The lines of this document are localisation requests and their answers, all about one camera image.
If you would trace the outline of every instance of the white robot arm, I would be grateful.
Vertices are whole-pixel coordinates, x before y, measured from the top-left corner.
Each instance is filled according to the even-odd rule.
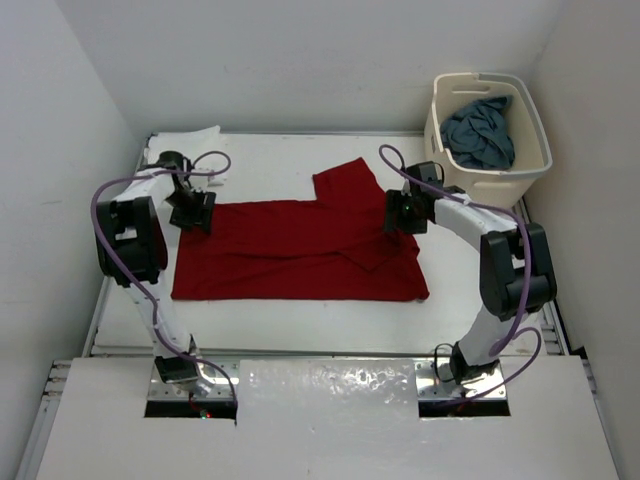
[[[98,242],[102,271],[125,289],[140,312],[153,342],[155,364],[162,381],[197,392],[206,389],[208,376],[197,362],[185,358],[198,352],[193,337],[178,321],[165,283],[167,247],[156,208],[167,201],[174,207],[172,224],[186,230],[200,228],[209,233],[215,193],[192,191],[184,175],[154,175],[167,170],[189,169],[188,160],[180,153],[164,152],[157,163],[136,173],[136,177],[145,179],[133,181],[114,199],[98,203],[96,214],[110,247],[157,302],[154,315],[154,305],[147,294],[132,284]]]
[[[495,367],[501,350],[496,345],[514,331],[516,321],[522,320],[516,312],[525,288],[525,314],[540,310],[555,298],[557,287],[546,234],[536,223],[525,225],[531,246],[531,275],[525,281],[525,269],[519,262],[525,256],[523,240],[511,217],[469,208],[468,195],[457,187],[443,188],[433,162],[403,167],[402,173],[418,182],[406,181],[402,191],[387,192],[385,230],[426,233],[431,221],[453,231],[480,254],[483,305],[469,332],[454,344],[450,359],[451,373],[460,384]],[[445,197],[442,191],[455,198]]]

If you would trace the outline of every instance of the red cloth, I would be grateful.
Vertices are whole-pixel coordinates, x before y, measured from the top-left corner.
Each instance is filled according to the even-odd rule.
[[[420,250],[382,231],[385,194],[364,160],[313,183],[317,200],[219,204],[211,235],[182,232],[173,298],[426,299]]]

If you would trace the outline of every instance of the laundry basket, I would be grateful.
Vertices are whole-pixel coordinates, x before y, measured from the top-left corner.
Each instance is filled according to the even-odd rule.
[[[474,100],[512,95],[505,113],[508,133],[515,147],[509,170],[475,170],[458,165],[442,146],[440,124]],[[445,186],[457,185],[481,203],[512,207],[524,192],[544,175],[553,161],[540,117],[522,80],[513,75],[456,73],[440,75],[433,84],[431,111],[424,129],[427,161],[442,165]]]

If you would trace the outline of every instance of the blue towel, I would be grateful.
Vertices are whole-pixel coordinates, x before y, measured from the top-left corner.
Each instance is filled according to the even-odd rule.
[[[440,127],[442,144],[456,163],[478,170],[507,170],[516,154],[502,113],[513,96],[476,100],[454,113]]]

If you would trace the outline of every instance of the white table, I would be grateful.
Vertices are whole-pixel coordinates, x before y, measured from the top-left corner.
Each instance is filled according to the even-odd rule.
[[[521,361],[502,365],[510,374]],[[324,365],[335,377],[314,375]],[[237,428],[144,418],[151,368],[74,360],[38,480],[617,478],[578,357],[542,357],[509,384],[509,417],[432,419],[418,418],[402,360],[242,362]],[[341,375],[353,368],[376,389]]]
[[[408,164],[425,158],[423,139],[417,136],[229,135],[225,148],[233,165],[226,185],[215,189],[217,202],[312,200],[314,173],[358,157],[366,160],[383,189],[401,188],[400,177],[378,156],[382,143],[398,147]],[[159,214],[172,285],[180,231],[168,224],[168,209]],[[423,303],[226,300],[176,302],[176,311],[206,351],[425,354],[438,343],[460,339],[475,319],[481,305],[479,257],[438,226],[430,226],[416,239],[421,249],[418,261],[431,292]],[[133,303],[113,282],[97,312],[94,353],[150,350]],[[537,325],[535,318],[525,323]],[[504,353],[527,355],[535,344],[533,335],[524,335]]]

